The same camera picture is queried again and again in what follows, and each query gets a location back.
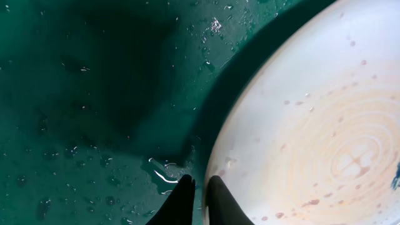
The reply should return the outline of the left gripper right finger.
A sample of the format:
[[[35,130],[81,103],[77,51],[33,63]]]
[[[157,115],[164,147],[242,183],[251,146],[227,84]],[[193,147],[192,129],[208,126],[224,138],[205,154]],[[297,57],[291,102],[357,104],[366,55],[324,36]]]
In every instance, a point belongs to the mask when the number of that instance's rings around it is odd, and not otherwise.
[[[210,178],[206,189],[210,225],[254,225],[226,187],[220,176]]]

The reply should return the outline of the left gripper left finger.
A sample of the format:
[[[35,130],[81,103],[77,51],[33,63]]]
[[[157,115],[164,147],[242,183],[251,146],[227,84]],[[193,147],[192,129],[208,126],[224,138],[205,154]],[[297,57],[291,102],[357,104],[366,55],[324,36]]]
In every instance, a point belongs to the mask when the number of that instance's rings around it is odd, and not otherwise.
[[[185,174],[146,225],[191,225],[196,181]]]

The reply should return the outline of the light blue plate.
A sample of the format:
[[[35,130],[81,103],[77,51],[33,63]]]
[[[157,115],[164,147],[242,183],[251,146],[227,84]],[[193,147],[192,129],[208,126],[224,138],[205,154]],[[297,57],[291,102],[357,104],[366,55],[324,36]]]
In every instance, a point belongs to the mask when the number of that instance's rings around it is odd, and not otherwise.
[[[399,223],[399,0],[336,1],[246,86],[216,139],[254,224]]]

